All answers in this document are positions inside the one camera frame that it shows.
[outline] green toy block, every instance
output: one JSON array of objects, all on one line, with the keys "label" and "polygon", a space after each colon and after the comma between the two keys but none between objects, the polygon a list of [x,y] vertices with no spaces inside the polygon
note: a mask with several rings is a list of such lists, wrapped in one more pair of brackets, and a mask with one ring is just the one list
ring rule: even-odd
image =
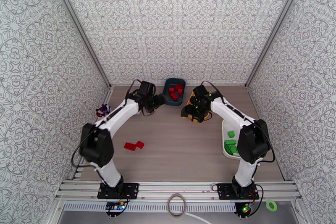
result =
[{"label": "green toy block", "polygon": [[224,141],[225,145],[231,146],[231,145],[236,145],[237,141],[236,140],[225,140]]},{"label": "green toy block", "polygon": [[231,146],[230,149],[232,153],[238,153],[238,149],[236,146]]},{"label": "green toy block", "polygon": [[224,149],[229,155],[233,155],[234,153],[238,153],[238,149],[236,147],[236,140],[225,140],[224,141]]},{"label": "green toy block", "polygon": [[228,137],[229,138],[234,138],[235,137],[234,131],[228,132]]}]

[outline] patterned wallpaper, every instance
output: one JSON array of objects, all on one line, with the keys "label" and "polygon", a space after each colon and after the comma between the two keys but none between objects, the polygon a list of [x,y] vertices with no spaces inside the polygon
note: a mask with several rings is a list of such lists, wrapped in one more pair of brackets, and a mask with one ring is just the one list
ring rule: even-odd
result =
[{"label": "patterned wallpaper", "polygon": [[71,0],[113,84],[245,83],[285,0]]},{"label": "patterned wallpaper", "polygon": [[60,0],[0,0],[0,223],[45,223],[106,92]]},{"label": "patterned wallpaper", "polygon": [[314,223],[336,223],[336,0],[297,0],[249,88]]}]

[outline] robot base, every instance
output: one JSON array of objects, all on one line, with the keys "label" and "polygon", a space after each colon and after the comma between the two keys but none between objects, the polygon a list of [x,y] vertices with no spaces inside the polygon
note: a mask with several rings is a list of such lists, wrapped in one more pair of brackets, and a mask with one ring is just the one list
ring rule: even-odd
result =
[{"label": "robot base", "polygon": [[218,196],[220,200],[235,200],[235,199],[244,199],[244,200],[255,200],[259,199],[259,194],[255,184],[252,184],[249,189],[244,192],[240,197],[236,196],[235,191],[233,190],[232,183],[218,183],[217,184]]},{"label": "robot base", "polygon": [[111,188],[100,183],[97,198],[98,199],[136,199],[138,196],[139,183],[122,183],[123,187],[120,189]]}]

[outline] dark teal bin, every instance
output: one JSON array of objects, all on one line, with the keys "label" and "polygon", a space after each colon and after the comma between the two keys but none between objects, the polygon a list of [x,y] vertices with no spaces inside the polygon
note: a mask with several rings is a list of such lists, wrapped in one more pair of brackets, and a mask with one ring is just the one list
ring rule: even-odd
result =
[{"label": "dark teal bin", "polygon": [[[183,93],[181,96],[178,95],[178,100],[174,101],[172,99],[172,97],[169,95],[168,93],[168,89],[170,87],[174,87],[176,85],[182,84],[183,85]],[[184,90],[186,87],[186,82],[183,79],[176,79],[176,78],[170,78],[167,79],[165,82],[165,87],[163,88],[163,94],[167,97],[168,101],[167,101],[167,105],[171,105],[171,106],[179,106],[182,104],[183,101],[183,96],[184,96]]]}]

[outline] white robotic arm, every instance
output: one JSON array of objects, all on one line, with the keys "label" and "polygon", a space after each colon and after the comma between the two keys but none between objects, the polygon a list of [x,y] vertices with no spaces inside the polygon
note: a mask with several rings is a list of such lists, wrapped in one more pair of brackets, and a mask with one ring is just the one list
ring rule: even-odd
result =
[{"label": "white robotic arm", "polygon": [[[214,113],[218,114],[225,120],[227,127],[230,127],[230,130],[234,131],[235,134],[240,134],[243,127],[251,125],[251,121],[256,122],[256,120],[241,112],[241,115],[239,116],[236,112],[234,112],[236,109],[230,108],[232,105],[224,97],[223,100],[224,103],[220,97],[214,99],[214,101],[211,102],[210,108]],[[238,171],[234,177],[241,187],[247,187],[252,183],[252,176],[255,172],[256,166],[262,159],[262,157],[259,157],[254,163],[249,163],[243,158],[240,158]]]},{"label": "white robotic arm", "polygon": [[243,114],[217,89],[209,93],[202,84],[193,90],[189,103],[182,109],[181,117],[189,117],[200,123],[212,111],[224,119],[229,131],[239,135],[237,149],[241,158],[238,171],[232,179],[232,189],[238,198],[248,194],[254,187],[253,176],[258,163],[271,149],[266,123]]},{"label": "white robotic arm", "polygon": [[[118,129],[130,117],[132,117],[133,115],[139,112],[138,103],[136,103],[134,100],[129,99],[127,103],[125,104],[125,101],[126,100],[123,100],[123,102],[115,109],[115,110],[118,110],[121,108],[121,110],[117,114],[115,114],[111,119],[109,119],[108,121],[105,121],[109,118],[109,116],[107,116],[104,119],[97,121],[95,123],[96,127],[101,124],[99,126],[99,129],[101,130],[107,129],[110,132],[111,138],[113,138],[114,134],[118,131]],[[91,162],[90,164],[96,168],[95,170],[99,173],[100,177],[109,187],[117,186],[117,184],[119,183],[121,179],[121,175],[117,171],[112,158],[103,167],[99,167],[98,164],[96,164],[95,162]]]},{"label": "white robotic arm", "polygon": [[119,198],[123,190],[123,178],[113,162],[112,138],[117,130],[139,111],[146,111],[150,115],[166,103],[166,97],[162,94],[155,95],[155,91],[154,84],[142,81],[140,88],[132,93],[128,91],[123,102],[108,116],[95,124],[87,123],[82,129],[79,153],[95,167],[103,183],[116,198]]}]

